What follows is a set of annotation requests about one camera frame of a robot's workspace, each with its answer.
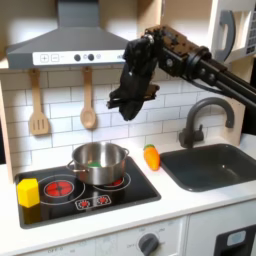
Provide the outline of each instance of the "white countertop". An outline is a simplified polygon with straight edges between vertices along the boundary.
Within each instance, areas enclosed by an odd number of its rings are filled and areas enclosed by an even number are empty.
[[[249,141],[251,138],[245,136],[241,145],[253,156]],[[201,145],[216,143],[226,142],[215,138]],[[178,149],[181,149],[179,144],[158,147],[160,153]],[[160,193],[161,200],[28,230],[20,228],[16,188],[8,183],[6,166],[0,166],[0,255],[45,249],[256,198],[256,181],[202,193],[188,192],[177,186],[163,169],[151,171],[144,162],[142,149],[130,155]]]

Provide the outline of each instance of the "faucet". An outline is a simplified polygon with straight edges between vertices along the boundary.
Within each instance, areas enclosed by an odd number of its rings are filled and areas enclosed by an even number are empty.
[[[212,97],[206,98],[197,102],[189,111],[186,128],[179,134],[180,145],[183,148],[193,148],[194,142],[203,141],[203,125],[200,125],[198,131],[194,131],[194,120],[198,111],[208,105],[218,105],[225,109],[227,113],[226,127],[233,128],[235,123],[235,114],[230,104],[220,98]]]

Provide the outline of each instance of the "yellow block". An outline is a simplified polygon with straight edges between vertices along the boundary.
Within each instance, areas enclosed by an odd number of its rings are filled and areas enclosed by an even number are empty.
[[[17,185],[19,204],[30,208],[40,203],[37,179],[23,179]]]

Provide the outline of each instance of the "cabinet handle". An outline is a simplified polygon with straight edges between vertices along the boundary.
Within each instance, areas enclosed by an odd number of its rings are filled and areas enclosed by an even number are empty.
[[[215,59],[224,62],[229,54],[231,53],[235,39],[236,39],[236,23],[234,14],[232,11],[223,10],[220,15],[220,26],[228,26],[228,35],[225,44],[225,48],[223,50],[217,50],[215,53]]]

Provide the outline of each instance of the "oven knob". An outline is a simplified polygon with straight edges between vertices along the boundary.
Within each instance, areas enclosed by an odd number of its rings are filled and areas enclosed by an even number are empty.
[[[89,59],[90,61],[93,61],[93,60],[94,60],[94,55],[93,55],[93,54],[89,54],[89,55],[88,55],[88,59]]]
[[[150,255],[159,246],[159,240],[154,234],[146,234],[139,241],[139,248],[144,255]]]

